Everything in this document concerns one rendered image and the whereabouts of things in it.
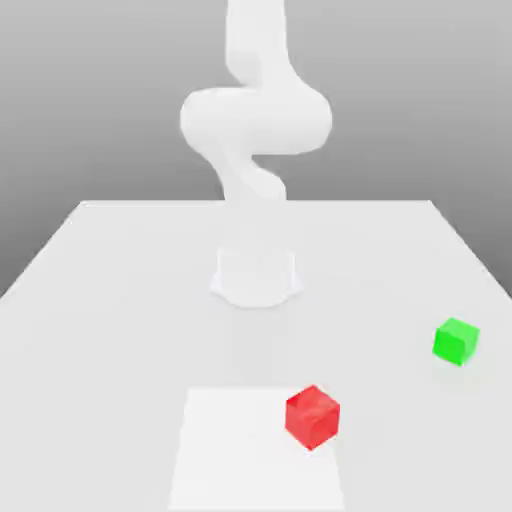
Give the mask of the small red cube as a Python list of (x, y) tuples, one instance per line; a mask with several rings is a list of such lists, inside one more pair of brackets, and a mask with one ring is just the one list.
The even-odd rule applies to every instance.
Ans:
[(286, 400), (285, 428), (306, 449), (313, 451), (337, 435), (340, 404), (316, 385)]

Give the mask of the small green cube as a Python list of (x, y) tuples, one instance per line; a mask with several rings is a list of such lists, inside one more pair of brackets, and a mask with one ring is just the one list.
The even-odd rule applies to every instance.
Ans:
[(432, 353), (444, 361), (463, 366), (474, 354), (479, 336), (479, 328), (451, 317), (436, 329)]

